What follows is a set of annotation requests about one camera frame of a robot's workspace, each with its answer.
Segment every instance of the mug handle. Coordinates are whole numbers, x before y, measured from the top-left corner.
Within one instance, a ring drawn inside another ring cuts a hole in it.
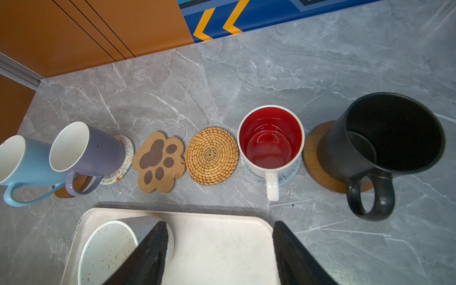
[[[375,193],[375,199],[370,212],[366,212],[361,202],[361,179],[364,175],[351,177],[345,181],[347,186],[347,201],[351,211],[361,219],[375,222],[388,218],[394,208],[394,188],[391,176],[367,174]]]
[[[266,172],[264,178],[266,179],[266,194],[269,201],[279,200],[279,178],[277,172]]]
[[[3,200],[6,202],[6,204],[13,206],[13,207],[26,207],[30,206],[32,204],[35,204],[38,201],[43,200],[44,198],[47,198],[51,196],[55,191],[59,190],[62,187],[65,187],[65,183],[59,183],[55,185],[54,189],[50,190],[48,193],[44,194],[41,197],[38,197],[35,200],[29,201],[29,202],[19,202],[15,198],[13,198],[13,191],[16,190],[17,188],[20,188],[21,186],[24,186],[23,183],[11,183],[8,185],[8,188],[6,189],[5,193],[3,194]]]
[[[93,181],[92,185],[90,185],[89,188],[87,188],[84,192],[77,192],[74,187],[73,187],[73,182],[76,176],[79,173],[77,172],[70,172],[67,174],[67,181],[66,181],[66,190],[68,194],[73,195],[73,196],[84,196],[95,190],[97,188],[98,184],[100,184],[101,180],[103,179],[103,176],[95,176],[95,180]]]

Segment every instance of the light blue mug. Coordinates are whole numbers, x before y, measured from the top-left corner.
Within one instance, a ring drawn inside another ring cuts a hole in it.
[[[14,135],[0,145],[0,185],[8,186],[3,199],[13,207],[30,206],[65,187],[66,173],[52,170],[49,165],[51,145]],[[55,186],[41,197],[20,202],[13,198],[13,191],[21,186]]]

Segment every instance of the orange cabinet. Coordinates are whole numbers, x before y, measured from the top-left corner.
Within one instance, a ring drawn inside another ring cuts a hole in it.
[[[194,42],[177,0],[3,0],[0,52],[51,77]]]
[[[1,1],[0,26],[0,52],[43,77],[115,61],[52,0]]]
[[[0,75],[0,143],[17,134],[35,91]]]

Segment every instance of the white tray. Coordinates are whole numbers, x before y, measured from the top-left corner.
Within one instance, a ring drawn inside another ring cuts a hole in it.
[[[165,220],[174,234],[163,285],[280,284],[272,227],[260,218],[110,208],[92,208],[81,217],[60,284],[78,284],[82,250],[99,225],[147,215]]]

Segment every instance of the paw print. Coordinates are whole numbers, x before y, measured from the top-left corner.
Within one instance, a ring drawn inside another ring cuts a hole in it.
[[[133,157],[140,189],[145,193],[171,191],[175,179],[185,173],[183,154],[184,144],[177,137],[167,139],[161,132],[153,133]]]

